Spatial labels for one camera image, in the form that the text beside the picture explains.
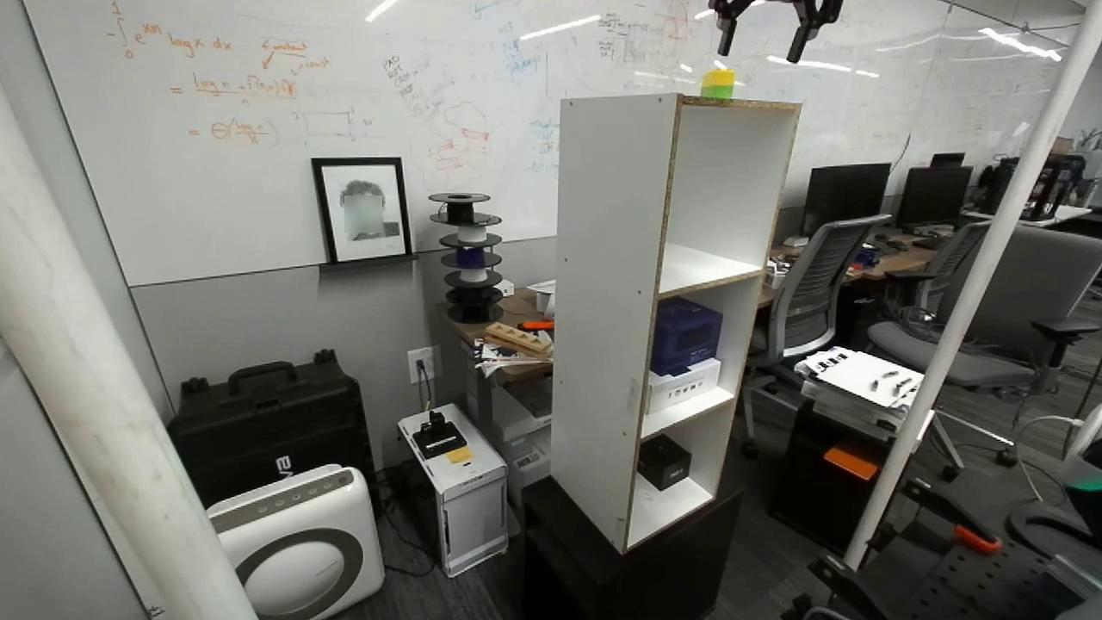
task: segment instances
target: whiteboard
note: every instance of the whiteboard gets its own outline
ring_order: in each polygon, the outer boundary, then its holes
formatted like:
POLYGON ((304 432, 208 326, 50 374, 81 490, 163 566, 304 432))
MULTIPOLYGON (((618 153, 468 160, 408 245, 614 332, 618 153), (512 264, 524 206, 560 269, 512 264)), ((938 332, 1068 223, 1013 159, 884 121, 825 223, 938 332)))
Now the whiteboard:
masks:
MULTIPOLYGON (((504 237, 548 237, 560 99, 697 93, 717 63, 703 0, 395 0, 368 20, 377 3, 26 3, 131 284, 327 260, 310 159, 402 159, 421 250, 441 237, 430 192, 490 192, 504 237)), ((792 5, 748 9, 741 96, 801 104, 788 196, 825 160, 1023 143, 1062 64, 979 25, 939 0, 850 0, 792 68, 792 5)))

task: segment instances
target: white air purifier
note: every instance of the white air purifier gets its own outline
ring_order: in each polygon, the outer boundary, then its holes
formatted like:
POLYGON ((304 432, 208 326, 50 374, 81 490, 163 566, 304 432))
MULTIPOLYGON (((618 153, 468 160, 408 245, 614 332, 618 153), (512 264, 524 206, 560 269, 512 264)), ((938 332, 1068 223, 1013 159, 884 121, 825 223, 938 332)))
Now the white air purifier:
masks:
POLYGON ((357 469, 319 466, 208 508, 260 620, 319 620, 372 595, 381 552, 357 469))

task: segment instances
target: picture frame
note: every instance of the picture frame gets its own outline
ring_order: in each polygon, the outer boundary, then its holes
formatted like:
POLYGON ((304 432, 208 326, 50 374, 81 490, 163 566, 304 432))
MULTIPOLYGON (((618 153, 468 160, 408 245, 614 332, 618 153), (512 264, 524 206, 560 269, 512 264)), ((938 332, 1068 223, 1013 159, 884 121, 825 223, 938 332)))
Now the picture frame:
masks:
POLYGON ((327 260, 412 256, 402 159, 310 159, 327 260))

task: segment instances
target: white bookshelf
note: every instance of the white bookshelf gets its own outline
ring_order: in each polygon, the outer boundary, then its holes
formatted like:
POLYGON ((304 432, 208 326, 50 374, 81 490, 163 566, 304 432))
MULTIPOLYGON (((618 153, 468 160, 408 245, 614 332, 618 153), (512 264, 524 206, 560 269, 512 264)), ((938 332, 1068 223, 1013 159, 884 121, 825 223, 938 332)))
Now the white bookshelf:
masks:
POLYGON ((796 121, 792 104, 697 96, 560 105, 551 475, 615 552, 719 490, 796 121), (646 414, 671 297, 723 318, 719 383, 646 414), (653 490, 638 471, 653 438, 692 455, 690 478, 653 490))

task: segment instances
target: white pillar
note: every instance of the white pillar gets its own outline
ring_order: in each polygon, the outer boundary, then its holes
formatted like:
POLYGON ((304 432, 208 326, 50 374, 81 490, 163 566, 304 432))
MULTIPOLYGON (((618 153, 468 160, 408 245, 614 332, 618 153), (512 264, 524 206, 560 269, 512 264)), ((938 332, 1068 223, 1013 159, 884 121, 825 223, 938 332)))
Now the white pillar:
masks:
POLYGON ((874 525, 882 522, 884 508, 889 508, 889 499, 896 496, 896 485, 897 485, 897 475, 904 469, 904 462, 912 459, 912 452, 919 446, 922 440, 922 429, 934 416, 934 400, 942 385, 942 374, 951 373, 951 360, 969 332, 969 323, 990 282, 990 270, 1008 245, 1008 235, 1013 226, 1020 223, 1023 211, 1025 211, 1025 199, 1031 199, 1031 190, 1032 190, 1032 177, 1039 175, 1042 160, 1048 160, 1048 152, 1050 143, 1056 142, 1056 132, 1073 104, 1073 93, 1083 80, 1083 73, 1091 68, 1096 63, 1096 52, 1099 52, 1099 39, 1102 39, 1102 3, 1091 3, 1087 18, 1080 20, 1080 29, 1070 43, 1070 56, 1065 57, 1065 73, 1062 73, 1062 82, 1048 104, 1048 110, 1039 113, 1035 126, 1032 126, 1032 137, 1025 143, 1025 153, 1023 160, 1015 164, 1015 175, 997 202, 997 212, 986 235, 986 245, 979 249, 974 256, 974 264, 969 270, 969 282, 956 297, 956 305, 938 339, 938 351, 934 351, 934 360, 927 369, 927 377, 922 377, 922 388, 904 416, 904 422, 897 425, 896 432, 896 443, 891 443, 891 455, 870 490, 870 499, 856 520, 856 530, 850 538, 850 546, 848 546, 848 566, 856 569, 865 552, 868 552, 868 539, 874 533, 874 525))
POLYGON ((250 620, 0 84, 0 337, 172 620, 250 620))

